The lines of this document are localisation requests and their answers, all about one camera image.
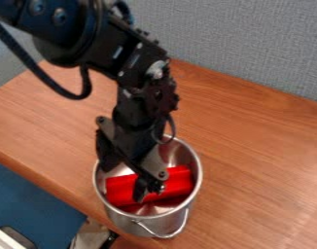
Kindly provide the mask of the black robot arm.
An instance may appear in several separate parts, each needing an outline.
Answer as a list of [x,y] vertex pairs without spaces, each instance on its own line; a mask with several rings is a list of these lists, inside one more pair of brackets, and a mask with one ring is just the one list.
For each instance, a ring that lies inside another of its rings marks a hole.
[[[82,92],[64,89],[37,65],[3,27],[9,24],[32,36],[44,59],[60,67],[76,67]],[[175,127],[177,83],[170,58],[159,42],[134,26],[123,0],[0,0],[0,40],[40,81],[63,97],[80,100],[91,94],[90,70],[116,82],[116,104],[110,118],[96,119],[96,155],[103,170],[126,164],[138,174],[132,200],[164,191],[168,173],[151,160],[163,136]]]

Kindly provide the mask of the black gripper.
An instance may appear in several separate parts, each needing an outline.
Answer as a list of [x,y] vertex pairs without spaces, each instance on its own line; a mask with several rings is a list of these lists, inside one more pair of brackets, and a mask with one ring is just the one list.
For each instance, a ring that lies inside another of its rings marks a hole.
[[168,177],[166,162],[159,155],[159,145],[171,142],[174,135],[163,136],[164,126],[174,127],[170,115],[146,127],[122,127],[114,120],[96,118],[96,155],[104,172],[123,162],[139,175],[135,180],[132,200],[142,203],[148,194],[160,195]]

